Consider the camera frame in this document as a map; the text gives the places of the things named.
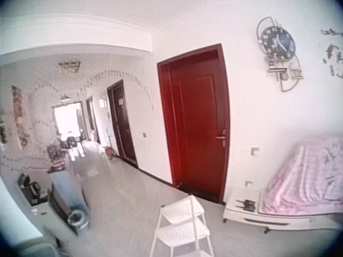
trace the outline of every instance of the baseboard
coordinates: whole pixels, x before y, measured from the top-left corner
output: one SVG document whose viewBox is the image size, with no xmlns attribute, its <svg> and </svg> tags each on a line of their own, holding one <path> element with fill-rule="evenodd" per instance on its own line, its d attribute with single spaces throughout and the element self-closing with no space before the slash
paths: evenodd
<svg viewBox="0 0 343 257">
<path fill-rule="evenodd" d="M 148 175 L 149 177 L 154 178 L 154 179 L 156 179 L 157 181 L 159 181 L 159 182 L 161 182 L 161 183 L 163 183 L 163 184 L 166 184 L 166 185 L 168 185 L 168 186 L 174 187 L 173 184 L 171 184 L 171 183 L 169 183 L 169 182 L 166 182 L 166 181 L 164 181 L 164 180 L 162 180 L 162 179 L 160 179 L 160 178 L 158 178 L 158 177 L 156 177 L 156 176 L 154 176 L 154 175 L 152 175 L 152 174 L 150 174 L 150 173 L 148 173 L 148 172 L 146 172 L 146 171 L 144 171 L 144 170 L 142 170 L 142 169 L 140 169 L 140 168 L 138 168 L 138 170 L 139 170 L 140 172 L 144 173 L 145 175 Z"/>
</svg>

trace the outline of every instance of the dark wooden door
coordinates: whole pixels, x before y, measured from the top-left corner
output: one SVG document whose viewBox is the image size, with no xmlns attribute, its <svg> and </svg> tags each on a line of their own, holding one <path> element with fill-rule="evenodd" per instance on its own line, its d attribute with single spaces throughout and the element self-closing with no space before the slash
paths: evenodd
<svg viewBox="0 0 343 257">
<path fill-rule="evenodd" d="M 222 198 L 229 146 L 228 93 L 222 73 L 217 51 L 168 64 L 181 169 L 177 186 L 215 202 Z"/>
<path fill-rule="evenodd" d="M 116 134 L 118 150 L 122 159 L 137 166 L 135 148 L 133 147 L 123 80 L 108 88 L 108 96 Z"/>
</svg>

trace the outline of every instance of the clock face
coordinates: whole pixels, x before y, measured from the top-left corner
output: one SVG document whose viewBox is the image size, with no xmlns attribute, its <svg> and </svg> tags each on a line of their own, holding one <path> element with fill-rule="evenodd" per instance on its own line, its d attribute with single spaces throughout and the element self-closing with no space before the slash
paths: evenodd
<svg viewBox="0 0 343 257">
<path fill-rule="evenodd" d="M 291 35 L 283 28 L 266 28 L 260 37 L 266 53 L 279 61 L 289 61 L 295 55 L 295 43 Z"/>
</svg>

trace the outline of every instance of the bed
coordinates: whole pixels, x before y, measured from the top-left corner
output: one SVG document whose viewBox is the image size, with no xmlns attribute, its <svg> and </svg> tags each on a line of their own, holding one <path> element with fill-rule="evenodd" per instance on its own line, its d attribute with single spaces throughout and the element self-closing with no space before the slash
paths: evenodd
<svg viewBox="0 0 343 257">
<path fill-rule="evenodd" d="M 255 202 L 256 210 L 239 201 Z M 233 188 L 224 221 L 270 230 L 341 229 L 343 213 L 343 137 L 306 138 L 267 188 Z"/>
</svg>

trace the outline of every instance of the trash can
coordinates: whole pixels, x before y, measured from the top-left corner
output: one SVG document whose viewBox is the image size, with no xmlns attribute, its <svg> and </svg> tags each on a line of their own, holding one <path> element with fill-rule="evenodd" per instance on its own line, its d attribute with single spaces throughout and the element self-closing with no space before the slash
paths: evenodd
<svg viewBox="0 0 343 257">
<path fill-rule="evenodd" d="M 88 216 L 82 210 L 73 210 L 68 216 L 68 224 L 75 228 L 77 235 L 80 235 L 89 223 Z"/>
</svg>

